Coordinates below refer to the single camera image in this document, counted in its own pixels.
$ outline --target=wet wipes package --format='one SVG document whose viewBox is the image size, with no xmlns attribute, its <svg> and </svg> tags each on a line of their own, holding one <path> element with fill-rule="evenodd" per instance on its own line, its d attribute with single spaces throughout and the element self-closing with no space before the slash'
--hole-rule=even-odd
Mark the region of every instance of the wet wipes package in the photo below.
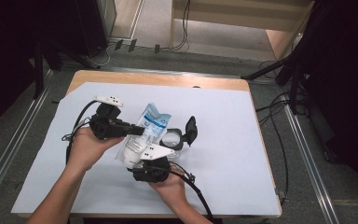
<svg viewBox="0 0 358 224">
<path fill-rule="evenodd" d="M 141 160 L 140 155 L 146 147 L 158 142 L 162 133 L 166 131 L 170 118 L 169 114 L 159 114 L 153 103 L 148 104 L 136 123 L 137 126 L 145 128 L 144 134 L 129 135 L 116 160 L 122 161 L 127 168 L 132 168 Z"/>
</svg>

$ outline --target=table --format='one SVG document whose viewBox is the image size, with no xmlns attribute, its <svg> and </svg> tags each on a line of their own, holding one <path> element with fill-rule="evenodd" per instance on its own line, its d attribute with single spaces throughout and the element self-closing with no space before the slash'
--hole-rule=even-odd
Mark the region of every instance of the table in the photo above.
<svg viewBox="0 0 358 224">
<path fill-rule="evenodd" d="M 186 4 L 185 0 L 173 0 L 171 45 L 173 20 L 183 18 Z M 313 4 L 310 0 L 191 0 L 188 19 L 266 29 L 280 60 L 307 24 Z"/>
<path fill-rule="evenodd" d="M 190 116 L 196 117 L 199 136 L 174 161 L 197 177 L 195 184 L 215 217 L 278 217 L 282 213 L 246 81 L 96 71 L 76 72 L 12 213 L 28 217 L 45 198 L 64 168 L 67 142 L 61 137 L 71 132 L 78 113 L 93 95 L 109 92 L 116 92 L 124 102 L 118 117 L 127 122 L 136 122 L 151 100 L 161 113 L 172 114 L 171 127 L 183 130 Z M 85 116 L 94 114 L 96 106 Z M 174 217 L 155 191 L 135 181 L 115 161 L 119 148 L 109 149 L 86 173 L 72 216 Z M 189 186 L 186 195 L 206 214 Z"/>
</svg>

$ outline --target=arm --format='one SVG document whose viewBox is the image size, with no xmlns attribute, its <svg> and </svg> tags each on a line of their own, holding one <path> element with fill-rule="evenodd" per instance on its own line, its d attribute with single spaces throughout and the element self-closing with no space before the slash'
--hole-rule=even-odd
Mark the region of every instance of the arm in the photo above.
<svg viewBox="0 0 358 224">
<path fill-rule="evenodd" d="M 176 173 L 181 173 L 174 166 L 172 169 Z M 188 203 L 185 182 L 179 176 L 170 174 L 163 182 L 149 183 L 149 185 L 185 224 L 211 223 Z"/>
<path fill-rule="evenodd" d="M 123 138 L 98 140 L 90 128 L 76 133 L 71 156 L 60 178 L 27 223 L 66 223 L 85 173 Z"/>
</svg>

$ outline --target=forearm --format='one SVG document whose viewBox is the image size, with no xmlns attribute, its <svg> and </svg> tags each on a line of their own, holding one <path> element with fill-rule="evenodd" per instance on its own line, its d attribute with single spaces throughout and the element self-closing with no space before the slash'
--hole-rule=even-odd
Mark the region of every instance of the forearm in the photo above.
<svg viewBox="0 0 358 224">
<path fill-rule="evenodd" d="M 27 223 L 66 223 L 84 174 L 66 167 Z"/>
<path fill-rule="evenodd" d="M 171 204 L 169 207 L 185 224 L 212 223 L 194 209 L 188 202 Z"/>
</svg>

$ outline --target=white paper sheet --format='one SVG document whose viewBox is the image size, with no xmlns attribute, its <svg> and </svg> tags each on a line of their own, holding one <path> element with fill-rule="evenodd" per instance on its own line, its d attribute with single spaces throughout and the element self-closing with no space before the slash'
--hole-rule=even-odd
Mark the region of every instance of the white paper sheet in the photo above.
<svg viewBox="0 0 358 224">
<path fill-rule="evenodd" d="M 174 161 L 196 176 L 195 184 L 214 215 L 281 214 L 250 92 L 107 83 L 85 83 L 60 101 L 12 213 L 33 213 L 46 197 L 64 168 L 68 142 L 61 138 L 72 131 L 94 95 L 118 96 L 124 103 L 118 117 L 129 123 L 135 123 L 150 102 L 160 113 L 172 115 L 170 128 L 183 131 L 195 116 L 198 138 L 191 148 L 185 144 L 182 156 Z M 95 114 L 97 106 L 85 117 Z M 171 214 L 147 183 L 135 181 L 115 160 L 120 147 L 109 149 L 86 173 L 72 213 Z M 189 186 L 186 194 L 206 214 Z"/>
</svg>

